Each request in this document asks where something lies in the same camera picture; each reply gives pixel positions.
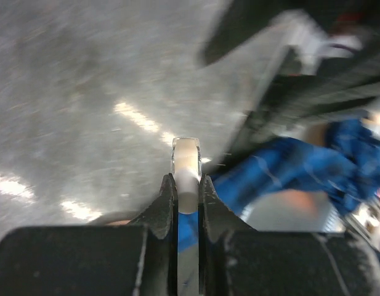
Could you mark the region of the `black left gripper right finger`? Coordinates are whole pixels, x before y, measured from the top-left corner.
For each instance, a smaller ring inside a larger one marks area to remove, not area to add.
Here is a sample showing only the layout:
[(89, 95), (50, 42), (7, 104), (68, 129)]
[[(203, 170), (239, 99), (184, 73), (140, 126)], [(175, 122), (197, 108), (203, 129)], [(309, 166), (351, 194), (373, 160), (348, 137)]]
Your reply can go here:
[(201, 295), (380, 295), (376, 252), (352, 232), (259, 232), (199, 188)]

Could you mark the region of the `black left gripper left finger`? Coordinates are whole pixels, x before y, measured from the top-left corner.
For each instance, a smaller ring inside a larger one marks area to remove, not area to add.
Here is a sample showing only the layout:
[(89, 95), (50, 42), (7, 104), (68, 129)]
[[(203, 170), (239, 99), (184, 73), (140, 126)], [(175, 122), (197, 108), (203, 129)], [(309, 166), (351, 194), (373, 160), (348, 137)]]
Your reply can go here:
[(25, 226), (0, 241), (0, 295), (176, 295), (177, 190), (130, 223)]

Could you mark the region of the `white nail polish cap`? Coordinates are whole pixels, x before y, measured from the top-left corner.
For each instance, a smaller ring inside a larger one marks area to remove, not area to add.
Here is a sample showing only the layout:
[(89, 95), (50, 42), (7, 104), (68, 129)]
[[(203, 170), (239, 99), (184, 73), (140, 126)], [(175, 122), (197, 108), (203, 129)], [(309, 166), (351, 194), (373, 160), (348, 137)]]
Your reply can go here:
[(174, 174), (179, 212), (184, 215), (195, 213), (198, 209), (199, 180), (192, 170), (181, 169)]

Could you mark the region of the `clear nail polish bottle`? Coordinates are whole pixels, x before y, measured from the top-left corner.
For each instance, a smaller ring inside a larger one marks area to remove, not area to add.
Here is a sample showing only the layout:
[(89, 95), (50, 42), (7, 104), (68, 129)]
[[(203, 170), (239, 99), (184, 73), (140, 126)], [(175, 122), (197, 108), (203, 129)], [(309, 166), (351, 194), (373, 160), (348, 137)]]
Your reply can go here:
[(202, 164), (198, 138), (174, 138), (172, 140), (171, 173), (189, 173), (198, 182), (201, 180)]

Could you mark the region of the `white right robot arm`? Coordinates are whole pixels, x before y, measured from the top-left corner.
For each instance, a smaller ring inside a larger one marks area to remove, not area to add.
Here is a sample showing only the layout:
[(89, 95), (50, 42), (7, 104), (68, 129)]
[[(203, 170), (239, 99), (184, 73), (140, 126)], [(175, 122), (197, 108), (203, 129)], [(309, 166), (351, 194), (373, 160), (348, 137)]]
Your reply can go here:
[(247, 124), (359, 117), (380, 126), (380, 1), (232, 1), (200, 52), (212, 65), (269, 25), (283, 30)]

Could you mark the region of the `blue plaid sleeve forearm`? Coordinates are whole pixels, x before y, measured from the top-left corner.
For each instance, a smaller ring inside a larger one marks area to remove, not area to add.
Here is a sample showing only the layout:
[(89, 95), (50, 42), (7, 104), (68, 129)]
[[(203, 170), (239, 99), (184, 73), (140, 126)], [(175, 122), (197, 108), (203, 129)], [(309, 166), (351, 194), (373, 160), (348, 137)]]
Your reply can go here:
[(223, 175), (212, 176), (219, 198), (236, 215), (280, 191), (325, 192), (345, 216), (380, 189), (380, 126), (349, 119), (314, 128), (321, 144), (281, 137)]

